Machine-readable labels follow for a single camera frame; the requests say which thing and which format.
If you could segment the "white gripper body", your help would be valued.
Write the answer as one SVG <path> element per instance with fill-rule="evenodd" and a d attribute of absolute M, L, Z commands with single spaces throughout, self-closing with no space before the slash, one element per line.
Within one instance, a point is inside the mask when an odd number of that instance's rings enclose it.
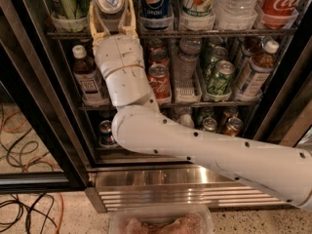
<path fill-rule="evenodd" d="M 104 78 L 125 67 L 144 67 L 143 49 L 139 40 L 124 34 L 103 38 L 96 46 L 94 56 Z"/>

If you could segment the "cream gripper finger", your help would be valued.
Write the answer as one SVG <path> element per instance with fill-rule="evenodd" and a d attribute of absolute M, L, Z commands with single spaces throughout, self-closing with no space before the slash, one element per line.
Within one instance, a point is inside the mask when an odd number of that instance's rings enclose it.
<path fill-rule="evenodd" d="M 124 11 L 118 24 L 118 30 L 120 33 L 128 35 L 134 39 L 138 38 L 137 18 L 133 0 L 125 0 Z"/>
<path fill-rule="evenodd" d="M 100 42 L 110 35 L 110 32 L 98 17 L 97 7 L 94 1 L 89 6 L 89 28 L 93 38 L 93 48 L 96 49 Z"/>

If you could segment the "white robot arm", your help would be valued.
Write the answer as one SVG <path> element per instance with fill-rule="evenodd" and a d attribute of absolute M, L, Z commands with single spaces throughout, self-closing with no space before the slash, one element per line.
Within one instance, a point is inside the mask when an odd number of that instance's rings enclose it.
<path fill-rule="evenodd" d="M 143 154 L 188 158 L 192 163 L 312 212 L 312 155 L 292 148 L 196 131 L 160 113 L 144 70 L 133 0 L 126 0 L 117 34 L 99 31 L 96 4 L 89 7 L 95 62 L 117 114 L 112 134 L 122 147 Z"/>

